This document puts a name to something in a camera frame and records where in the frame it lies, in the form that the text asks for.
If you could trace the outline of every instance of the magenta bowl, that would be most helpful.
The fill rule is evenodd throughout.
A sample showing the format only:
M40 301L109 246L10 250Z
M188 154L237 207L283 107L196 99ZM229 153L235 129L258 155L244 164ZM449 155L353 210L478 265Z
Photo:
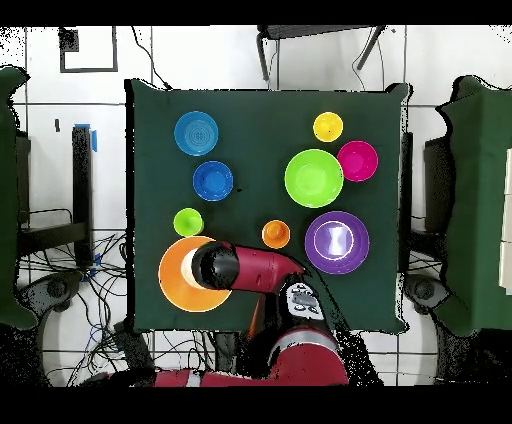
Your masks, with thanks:
M370 178L379 164L379 157L373 146L365 141L349 141L337 155L344 177L352 182Z

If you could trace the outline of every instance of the blue bowl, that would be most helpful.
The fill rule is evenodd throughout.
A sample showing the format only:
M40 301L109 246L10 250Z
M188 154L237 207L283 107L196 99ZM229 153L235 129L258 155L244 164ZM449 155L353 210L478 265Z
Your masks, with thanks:
M233 174L222 162L212 160L197 167L192 184L200 198L216 202L224 199L233 189Z
M204 112L188 112L174 127L176 144L187 155L205 155L215 147L218 138L217 124Z

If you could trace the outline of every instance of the white floor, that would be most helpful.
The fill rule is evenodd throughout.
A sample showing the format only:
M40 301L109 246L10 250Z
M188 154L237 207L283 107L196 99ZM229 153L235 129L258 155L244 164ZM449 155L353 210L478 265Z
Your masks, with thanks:
M512 84L512 35L502 27L489 26L389 26L380 37L382 64L375 46L360 77L366 90L382 90L392 83L407 82L414 88L408 110L408 127L414 133L412 214L425 215L422 146L446 132L434 106L447 102L458 76L476 74L493 85ZM78 27L80 52L67 53L68 67L110 67L110 27ZM362 90L352 70L368 38L369 29L283 40L280 54L280 89ZM137 27L140 43L152 54L155 69L175 88L266 88L256 50L256 25L217 27ZM59 71L56 28L13 29L0 43L0 65L26 68L30 80L13 95L20 129L32 140L30 167L31 210L72 209L71 128L88 123L97 131L98 149L93 153L94 235L101 240L122 235L125 217L125 94L124 78L141 78L162 87L151 63L135 43L130 27L117 27L117 73L65 73ZM275 43L267 43L270 67ZM276 87L277 57L271 72ZM60 132L56 131L59 120ZM37 214L32 226L63 223L65 212ZM413 220L421 228L422 220ZM62 253L50 252L50 257ZM106 257L122 266L117 249ZM20 284L42 275L37 263L22 270ZM105 281L98 276L98 282ZM124 280L112 291L123 293ZM89 304L89 316L98 322L94 293L84 283L80 293ZM109 296L112 320L124 317L124 297ZM431 384L436 367L436 334L432 320L416 314L403 301L403 319L409 330L399 336L363 333L371 359L388 385ZM177 344L191 339L189 333L166 332ZM63 314L52 312L44 338L46 371L74 367L90 348L91 327L80 299ZM149 336L157 365L184 367L193 342L183 343L181 353L169 352L162 332ZM197 366L192 357L190 366ZM65 385L71 370L52 372L55 385Z

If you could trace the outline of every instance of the floor tile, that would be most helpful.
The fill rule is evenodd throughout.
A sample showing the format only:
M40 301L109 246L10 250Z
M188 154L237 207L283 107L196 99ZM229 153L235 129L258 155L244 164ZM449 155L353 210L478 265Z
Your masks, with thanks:
M24 105L14 105L14 112L16 113L17 118L17 129L20 131L27 132L27 111Z
M400 352L437 353L437 333L430 315L420 315L404 296L403 319L409 329L398 335Z
M377 331L361 331L368 352L396 353L397 336L393 334L379 333Z
M43 352L43 366L44 371L50 380L50 383L54 387L65 387L68 384L68 381L70 381L71 374L73 373L72 368L77 367L75 378L73 378L70 382L72 382L73 385L79 385L92 375L96 375L102 372L114 372L115 370L111 365L112 363L115 365L118 371L124 371L128 369L126 361L124 360L123 353L111 354L109 356L111 361L101 357L95 358L94 363L96 366L91 366L92 374L86 367L88 354L84 353Z
M450 100L453 82L477 75L497 87L512 84L512 35L488 25L408 25L406 81L411 104Z
M409 108L409 131L413 134L412 154L412 215L425 216L425 162L423 150L425 142L446 134L446 124L434 108ZM414 229L423 225L412 221Z
M93 227L126 227L125 113L124 106L28 107L31 210L72 210L72 129L75 124L90 124L97 134L97 151L91 156Z
M166 352L166 351L179 351L187 353L192 348L199 347L201 352L206 348L207 351L214 351L212 343L205 334L205 342L199 332L194 335L191 331L155 331L155 351Z
M101 66L112 52L111 27L76 27L77 53L66 53L71 65ZM125 78L151 79L151 62L137 46L129 26L116 27L118 72L61 73L58 29L30 28L28 32L28 101L30 103L124 103ZM150 27L137 27L139 43L150 50Z
M373 354L370 355L375 371L385 386L396 386L397 363L396 355Z
M257 34L256 25L153 27L155 69L174 88L267 88Z
M95 253L103 255L106 249L106 242L101 243L100 240L112 234L115 234L114 242L122 236L122 233L94 232L95 246L97 246ZM123 278L116 279L104 272L105 268L111 268L111 265L124 266L124 261L120 257L117 245L103 256L102 264L104 268L93 267L97 270L103 269L103 271L98 272L91 282L96 293L106 299L110 307L111 330L115 323L126 318L126 280ZM43 271L39 273L32 271L32 273L33 279L45 275ZM98 296L93 291L91 284L88 282L80 284L79 294L87 304L89 320L92 324L98 325L101 319L101 322L104 324L106 320L105 314L108 314L108 312L105 312L106 307L104 303L98 300ZM68 310L61 313L50 313L44 331L43 349L86 350L94 346L96 341L98 341L98 337L100 337L100 333L95 332L87 320L84 303L79 296L75 296L71 300L71 306Z
M3 27L0 29L0 67L25 67L25 30L21 27ZM12 100L15 103L25 101L25 85L18 88Z
M431 385L435 381L437 355L400 354L398 385Z
M212 353L210 353L207 361L209 366L212 369L215 369L215 356ZM167 352L157 354L155 356L155 366L161 368L162 370L178 370L185 368L204 370L205 362L203 359L199 359L198 354L194 352L190 352L190 354L188 352Z
M369 34L370 28L360 28L282 40L280 89L362 91L352 63L363 51ZM382 62L376 44L361 71L356 69L359 59L354 64L366 91L383 90L382 67L384 87L403 81L404 26L388 26L379 42Z

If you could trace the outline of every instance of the orange plate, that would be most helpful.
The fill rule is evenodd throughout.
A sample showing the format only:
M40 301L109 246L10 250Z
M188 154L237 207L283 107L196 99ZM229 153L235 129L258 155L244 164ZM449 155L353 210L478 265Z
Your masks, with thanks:
M213 241L209 237L185 237L174 243L162 256L158 268L160 288L174 306L187 312L206 312L221 305L230 290L209 290L192 287L181 274L181 262L192 249Z

